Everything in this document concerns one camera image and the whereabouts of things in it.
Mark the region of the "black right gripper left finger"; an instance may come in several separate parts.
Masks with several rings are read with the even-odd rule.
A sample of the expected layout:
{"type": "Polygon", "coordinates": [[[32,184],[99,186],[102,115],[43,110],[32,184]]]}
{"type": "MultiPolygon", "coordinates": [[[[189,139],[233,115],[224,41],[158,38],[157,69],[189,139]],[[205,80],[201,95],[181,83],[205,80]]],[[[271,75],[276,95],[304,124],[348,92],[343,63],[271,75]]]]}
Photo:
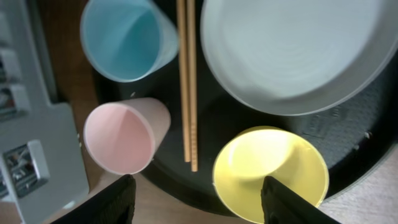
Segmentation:
{"type": "Polygon", "coordinates": [[[136,180],[124,175],[53,224],[131,224],[135,199],[136,180]]]}

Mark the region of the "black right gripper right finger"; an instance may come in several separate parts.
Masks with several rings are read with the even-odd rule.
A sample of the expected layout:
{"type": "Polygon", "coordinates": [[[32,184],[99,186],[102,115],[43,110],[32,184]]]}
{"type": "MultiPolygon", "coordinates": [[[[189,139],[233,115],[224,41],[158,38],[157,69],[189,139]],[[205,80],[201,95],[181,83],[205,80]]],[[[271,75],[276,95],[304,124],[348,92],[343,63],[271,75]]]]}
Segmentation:
{"type": "Polygon", "coordinates": [[[264,178],[261,205],[266,224],[340,224],[271,176],[264,178]]]}

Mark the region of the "yellow plastic bowl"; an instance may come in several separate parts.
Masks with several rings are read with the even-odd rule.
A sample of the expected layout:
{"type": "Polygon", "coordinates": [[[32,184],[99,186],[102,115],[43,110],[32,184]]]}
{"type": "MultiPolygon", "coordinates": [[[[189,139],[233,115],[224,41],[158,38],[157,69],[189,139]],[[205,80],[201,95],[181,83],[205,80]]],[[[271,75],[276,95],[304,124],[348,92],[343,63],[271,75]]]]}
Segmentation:
{"type": "Polygon", "coordinates": [[[218,198],[238,217],[264,223],[261,189],[271,176],[315,207],[324,201],[329,172],[320,152],[304,138],[272,126],[239,133],[218,154],[213,186],[218,198]]]}

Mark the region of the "pink plastic cup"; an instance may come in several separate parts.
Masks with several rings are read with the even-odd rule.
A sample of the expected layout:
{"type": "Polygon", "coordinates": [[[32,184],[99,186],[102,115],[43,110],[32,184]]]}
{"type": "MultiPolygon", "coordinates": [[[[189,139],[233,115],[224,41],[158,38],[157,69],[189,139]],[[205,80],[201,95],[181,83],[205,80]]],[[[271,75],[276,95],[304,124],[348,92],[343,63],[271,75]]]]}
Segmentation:
{"type": "Polygon", "coordinates": [[[116,101],[88,115],[83,139],[91,158],[104,170],[136,174],[150,164],[170,125],[169,110],[155,98],[116,101]]]}

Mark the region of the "light blue plastic cup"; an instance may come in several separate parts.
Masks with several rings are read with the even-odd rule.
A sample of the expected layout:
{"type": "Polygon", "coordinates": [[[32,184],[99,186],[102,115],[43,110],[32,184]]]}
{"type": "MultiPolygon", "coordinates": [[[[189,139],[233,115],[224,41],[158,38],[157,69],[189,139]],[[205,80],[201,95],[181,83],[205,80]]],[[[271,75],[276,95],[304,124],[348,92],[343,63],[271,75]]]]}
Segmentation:
{"type": "Polygon", "coordinates": [[[94,69],[121,83],[156,72],[179,51],[175,25],[151,0],[89,0],[80,40],[94,69]]]}

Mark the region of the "grey plastic dishwasher rack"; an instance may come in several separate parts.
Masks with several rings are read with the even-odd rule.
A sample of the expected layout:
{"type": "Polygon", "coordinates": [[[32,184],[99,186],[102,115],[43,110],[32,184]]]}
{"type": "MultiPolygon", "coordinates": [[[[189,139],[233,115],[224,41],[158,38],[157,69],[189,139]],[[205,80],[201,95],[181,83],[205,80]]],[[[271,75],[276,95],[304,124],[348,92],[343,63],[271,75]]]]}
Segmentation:
{"type": "Polygon", "coordinates": [[[42,223],[89,185],[36,1],[1,2],[1,70],[1,200],[16,205],[22,223],[42,223]]]}

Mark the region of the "round black tray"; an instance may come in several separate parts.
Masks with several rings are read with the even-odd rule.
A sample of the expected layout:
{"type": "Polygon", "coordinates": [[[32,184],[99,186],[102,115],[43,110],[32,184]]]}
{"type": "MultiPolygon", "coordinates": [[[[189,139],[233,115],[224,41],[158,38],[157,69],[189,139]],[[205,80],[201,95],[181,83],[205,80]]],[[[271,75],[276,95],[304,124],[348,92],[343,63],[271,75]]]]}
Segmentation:
{"type": "Polygon", "coordinates": [[[93,74],[100,103],[153,97],[170,111],[170,129],[154,160],[143,171],[144,177],[154,185],[194,208],[231,216],[213,187],[213,164],[227,142],[256,126],[274,126],[293,132],[318,149],[330,175],[327,198],[362,179],[391,151],[397,140],[397,52],[373,82],[332,108],[298,116],[264,113],[233,98],[213,76],[201,45],[204,2],[196,3],[200,38],[197,172],[192,172],[183,160],[178,60],[131,83],[114,82],[98,72],[93,74]]]}

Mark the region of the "grey round plate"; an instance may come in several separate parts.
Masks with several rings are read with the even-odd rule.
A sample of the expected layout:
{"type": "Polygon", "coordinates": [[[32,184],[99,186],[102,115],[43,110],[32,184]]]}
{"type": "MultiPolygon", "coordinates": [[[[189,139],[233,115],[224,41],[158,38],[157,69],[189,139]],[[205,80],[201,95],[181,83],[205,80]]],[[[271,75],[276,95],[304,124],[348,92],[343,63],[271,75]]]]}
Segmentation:
{"type": "Polygon", "coordinates": [[[397,0],[208,0],[200,25],[223,89],[282,116],[352,98],[397,52],[397,0]]]}

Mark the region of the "left wooden chopstick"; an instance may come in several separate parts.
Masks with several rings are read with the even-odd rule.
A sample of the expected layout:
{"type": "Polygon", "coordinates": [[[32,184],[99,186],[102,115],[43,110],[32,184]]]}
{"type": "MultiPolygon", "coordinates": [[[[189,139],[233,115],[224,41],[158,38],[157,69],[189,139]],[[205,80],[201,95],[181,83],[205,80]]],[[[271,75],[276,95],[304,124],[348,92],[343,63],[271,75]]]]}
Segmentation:
{"type": "Polygon", "coordinates": [[[184,161],[190,162],[190,106],[188,90],[187,22],[185,0],[177,0],[177,26],[180,44],[178,61],[180,72],[184,161]]]}

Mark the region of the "wooden chopstick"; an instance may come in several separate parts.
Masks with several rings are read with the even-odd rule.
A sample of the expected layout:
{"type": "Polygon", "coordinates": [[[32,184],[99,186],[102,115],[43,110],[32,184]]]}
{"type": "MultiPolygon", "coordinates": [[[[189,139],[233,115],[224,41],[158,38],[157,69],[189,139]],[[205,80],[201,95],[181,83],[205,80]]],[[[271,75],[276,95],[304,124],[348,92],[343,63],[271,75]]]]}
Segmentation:
{"type": "Polygon", "coordinates": [[[185,0],[177,0],[177,26],[180,44],[178,61],[180,72],[184,161],[190,162],[190,106],[188,90],[187,22],[185,0]]]}
{"type": "Polygon", "coordinates": [[[198,171],[197,141],[197,47],[195,0],[187,0],[187,45],[190,103],[191,170],[198,171]]]}

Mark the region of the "right wooden chopstick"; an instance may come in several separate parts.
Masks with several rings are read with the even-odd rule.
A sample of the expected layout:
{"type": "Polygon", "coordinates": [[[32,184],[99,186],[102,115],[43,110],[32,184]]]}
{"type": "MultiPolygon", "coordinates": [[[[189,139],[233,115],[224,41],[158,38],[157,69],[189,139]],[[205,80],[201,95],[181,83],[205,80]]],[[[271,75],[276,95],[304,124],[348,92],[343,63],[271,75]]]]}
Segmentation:
{"type": "Polygon", "coordinates": [[[195,0],[187,0],[187,45],[190,103],[191,170],[198,171],[197,141],[197,47],[195,0]]]}

